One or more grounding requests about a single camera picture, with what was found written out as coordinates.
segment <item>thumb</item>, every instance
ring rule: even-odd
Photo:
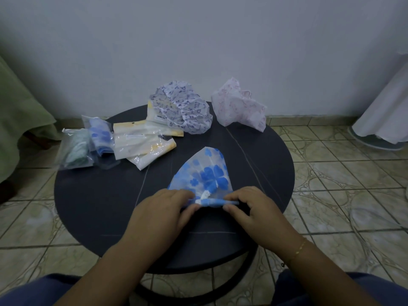
[[[240,210],[237,206],[226,204],[222,206],[222,209],[228,212],[232,218],[234,218],[244,229],[248,225],[250,219],[249,216],[247,216],[247,214]]]
[[[201,205],[199,204],[191,204],[189,207],[183,210],[177,223],[177,228],[179,231],[186,226],[186,224],[190,221],[191,216],[194,215],[194,213],[198,211],[200,207]]]

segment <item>hand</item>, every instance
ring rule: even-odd
[[[247,203],[251,209],[249,216],[235,205],[227,204],[223,209],[258,245],[285,257],[284,252],[292,253],[302,244],[303,237],[286,220],[275,202],[257,187],[243,187],[227,194],[224,199]]]
[[[137,247],[147,258],[147,264],[153,264],[201,207],[191,204],[180,213],[187,201],[194,197],[191,191],[162,189],[145,198],[135,207],[120,242],[130,250]]]

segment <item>green cloth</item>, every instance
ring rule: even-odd
[[[16,168],[18,139],[30,130],[35,136],[59,140],[55,119],[0,57],[0,182]]]

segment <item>person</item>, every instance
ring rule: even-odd
[[[153,262],[174,242],[200,208],[194,194],[162,189],[134,209],[120,241],[79,280],[58,274],[18,287],[0,305],[123,305]],[[405,305],[408,290],[376,276],[343,272],[313,243],[300,235],[276,204],[256,187],[225,197],[248,204],[247,215],[235,205],[227,211],[260,246],[274,252],[289,270],[275,286],[272,305]]]

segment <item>person's left hand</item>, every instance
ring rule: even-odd
[[[194,193],[187,190],[157,191],[134,209],[120,242],[143,253],[147,264],[153,264],[174,242],[181,229],[201,205],[181,208]]]

